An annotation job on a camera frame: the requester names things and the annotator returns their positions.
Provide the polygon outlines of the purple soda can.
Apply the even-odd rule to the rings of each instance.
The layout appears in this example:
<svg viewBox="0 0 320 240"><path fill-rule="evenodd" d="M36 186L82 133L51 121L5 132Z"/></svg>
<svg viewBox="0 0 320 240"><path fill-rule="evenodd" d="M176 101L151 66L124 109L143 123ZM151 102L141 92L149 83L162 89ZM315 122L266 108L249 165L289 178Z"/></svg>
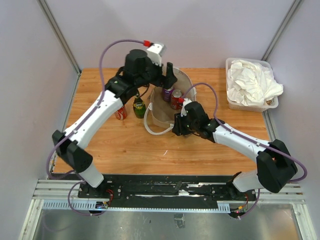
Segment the purple soda can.
<svg viewBox="0 0 320 240"><path fill-rule="evenodd" d="M165 88L162 89L162 98L165 102L169 103L171 101L171 95L174 90L175 88L173 86L168 89L165 89Z"/></svg>

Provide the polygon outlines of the red Coke can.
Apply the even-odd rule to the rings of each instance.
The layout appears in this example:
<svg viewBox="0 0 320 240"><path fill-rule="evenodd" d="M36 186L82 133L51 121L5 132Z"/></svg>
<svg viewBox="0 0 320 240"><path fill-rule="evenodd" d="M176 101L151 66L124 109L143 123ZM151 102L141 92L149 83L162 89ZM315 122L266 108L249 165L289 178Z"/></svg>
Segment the red Coke can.
<svg viewBox="0 0 320 240"><path fill-rule="evenodd" d="M179 99L182 97L182 92L179 89L175 89L171 94L170 106L174 110L180 110L182 108Z"/></svg>
<svg viewBox="0 0 320 240"><path fill-rule="evenodd" d="M118 109L115 113L115 117L118 120L124 120L127 118L128 114L127 114L127 110L126 110L126 106L122 106L120 109Z"/></svg>

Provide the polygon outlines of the tan canvas tote bag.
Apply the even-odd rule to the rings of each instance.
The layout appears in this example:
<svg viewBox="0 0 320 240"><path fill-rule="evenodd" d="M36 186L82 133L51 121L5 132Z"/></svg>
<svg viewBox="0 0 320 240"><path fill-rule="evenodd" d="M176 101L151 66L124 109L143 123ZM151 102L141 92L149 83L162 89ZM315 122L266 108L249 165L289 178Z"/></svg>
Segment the tan canvas tote bag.
<svg viewBox="0 0 320 240"><path fill-rule="evenodd" d="M177 82L173 85L173 88L180 90L184 94L193 85L192 80L177 67L173 68L173 73L177 78ZM151 135L164 135L172 131L175 123L175 114L180 112L180 109L173 109L171 103L164 100L163 88L155 87L151 91L150 102L143 117L144 128ZM162 128L161 132L154 132L150 129L148 116L151 116L154 125Z"/></svg>

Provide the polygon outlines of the green glass bottle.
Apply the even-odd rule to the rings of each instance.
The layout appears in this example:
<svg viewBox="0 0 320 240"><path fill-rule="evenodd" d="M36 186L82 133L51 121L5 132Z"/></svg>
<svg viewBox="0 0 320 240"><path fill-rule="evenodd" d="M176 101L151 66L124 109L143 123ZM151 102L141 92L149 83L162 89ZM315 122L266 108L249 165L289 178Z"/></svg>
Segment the green glass bottle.
<svg viewBox="0 0 320 240"><path fill-rule="evenodd" d="M132 107L133 107L133 112L135 116L138 119L143 119L147 108L146 108L145 102L141 99L138 93L134 96Z"/></svg>

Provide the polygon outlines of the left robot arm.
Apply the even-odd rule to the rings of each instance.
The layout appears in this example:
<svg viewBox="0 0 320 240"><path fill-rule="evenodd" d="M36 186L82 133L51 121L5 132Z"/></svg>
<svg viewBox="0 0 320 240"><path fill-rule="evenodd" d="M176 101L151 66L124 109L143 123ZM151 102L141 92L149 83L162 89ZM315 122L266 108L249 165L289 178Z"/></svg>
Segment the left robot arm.
<svg viewBox="0 0 320 240"><path fill-rule="evenodd" d="M72 126L52 134L57 155L90 185L89 191L96 198L107 193L107 185L85 149L100 127L135 96L140 87L150 84L168 89L177 82L172 63L166 64L163 73L164 52L165 47L159 43L146 50L131 50L125 57L124 66L103 84L95 103Z"/></svg>

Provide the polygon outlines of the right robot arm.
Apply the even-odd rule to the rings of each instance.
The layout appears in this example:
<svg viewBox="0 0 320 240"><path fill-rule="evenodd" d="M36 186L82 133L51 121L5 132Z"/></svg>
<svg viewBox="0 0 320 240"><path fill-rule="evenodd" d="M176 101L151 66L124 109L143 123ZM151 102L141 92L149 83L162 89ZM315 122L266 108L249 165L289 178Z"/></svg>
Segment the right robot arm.
<svg viewBox="0 0 320 240"><path fill-rule="evenodd" d="M240 199L245 192L266 189L271 193L280 190L294 177L298 168L286 145L276 139L272 142L254 138L236 130L217 118L209 118L197 101L180 99L180 113L174 116L172 132L177 136L196 134L212 143L229 147L248 157L256 164L250 172L237 172L226 183L227 196Z"/></svg>

